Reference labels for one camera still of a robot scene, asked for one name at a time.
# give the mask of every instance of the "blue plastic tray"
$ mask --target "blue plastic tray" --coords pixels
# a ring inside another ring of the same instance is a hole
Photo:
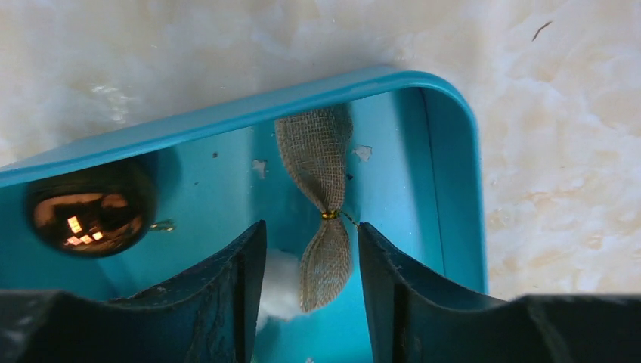
[[[475,120],[452,85],[427,73],[374,67],[86,138],[0,169],[1,289],[65,289],[92,299],[128,296],[220,250],[264,219],[268,243],[301,253],[315,206],[278,156],[274,120],[349,103],[353,148],[345,210],[447,278],[486,291]],[[143,156],[159,187],[152,231],[124,253],[76,259],[36,240],[23,210],[27,182]],[[264,179],[254,160],[267,160]],[[355,228],[349,226],[355,245]],[[259,363],[371,361],[358,267],[339,298],[314,314],[268,326]]]

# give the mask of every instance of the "marble countertop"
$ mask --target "marble countertop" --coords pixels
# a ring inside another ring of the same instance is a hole
[[[475,111],[493,295],[641,291],[637,0],[5,0],[0,165],[375,64]]]

